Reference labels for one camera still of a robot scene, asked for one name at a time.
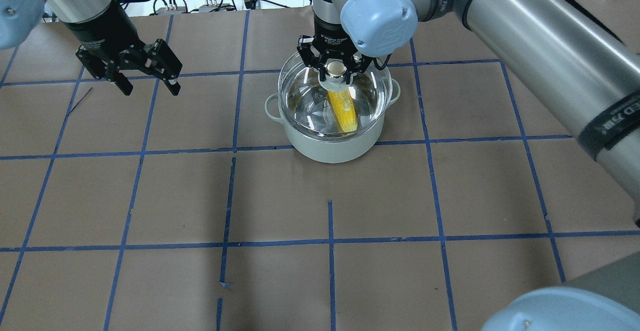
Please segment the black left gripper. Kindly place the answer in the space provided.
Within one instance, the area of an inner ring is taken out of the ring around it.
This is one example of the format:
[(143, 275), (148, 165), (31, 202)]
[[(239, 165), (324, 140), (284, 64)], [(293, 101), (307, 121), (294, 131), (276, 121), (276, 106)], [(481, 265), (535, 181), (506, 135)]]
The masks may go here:
[(160, 78), (172, 96), (179, 95), (182, 62), (164, 39), (144, 43), (121, 6), (107, 6), (98, 16), (66, 27), (80, 42), (75, 55), (93, 78), (130, 96), (133, 85), (121, 71), (141, 71)]

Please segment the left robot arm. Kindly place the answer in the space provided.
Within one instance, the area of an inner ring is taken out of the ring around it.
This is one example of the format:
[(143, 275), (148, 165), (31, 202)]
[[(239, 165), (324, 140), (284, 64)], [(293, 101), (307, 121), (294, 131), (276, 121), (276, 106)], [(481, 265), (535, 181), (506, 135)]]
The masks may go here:
[(164, 39), (143, 42), (119, 0), (0, 0), (1, 48), (20, 46), (46, 6), (80, 42), (75, 55), (92, 78), (115, 84), (129, 96), (133, 85), (124, 71), (140, 71), (178, 96), (182, 62)]

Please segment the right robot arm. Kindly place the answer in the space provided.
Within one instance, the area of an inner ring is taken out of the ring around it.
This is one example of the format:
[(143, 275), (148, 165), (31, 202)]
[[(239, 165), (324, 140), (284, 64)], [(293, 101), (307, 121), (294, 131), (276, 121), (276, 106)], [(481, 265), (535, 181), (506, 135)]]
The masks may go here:
[(575, 0), (311, 0), (297, 52), (321, 80), (384, 69), (419, 22), (453, 13), (633, 199), (639, 222), (639, 56)]

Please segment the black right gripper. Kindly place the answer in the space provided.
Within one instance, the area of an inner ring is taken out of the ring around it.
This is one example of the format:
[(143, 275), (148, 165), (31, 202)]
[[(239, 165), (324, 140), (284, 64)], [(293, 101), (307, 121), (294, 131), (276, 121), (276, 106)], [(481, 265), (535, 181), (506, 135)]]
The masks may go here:
[(339, 61), (346, 71), (363, 74), (377, 66), (376, 57), (356, 57), (357, 47), (341, 24), (315, 19), (313, 27), (313, 36), (300, 35), (297, 43), (297, 52), (306, 67), (322, 74), (329, 62)]

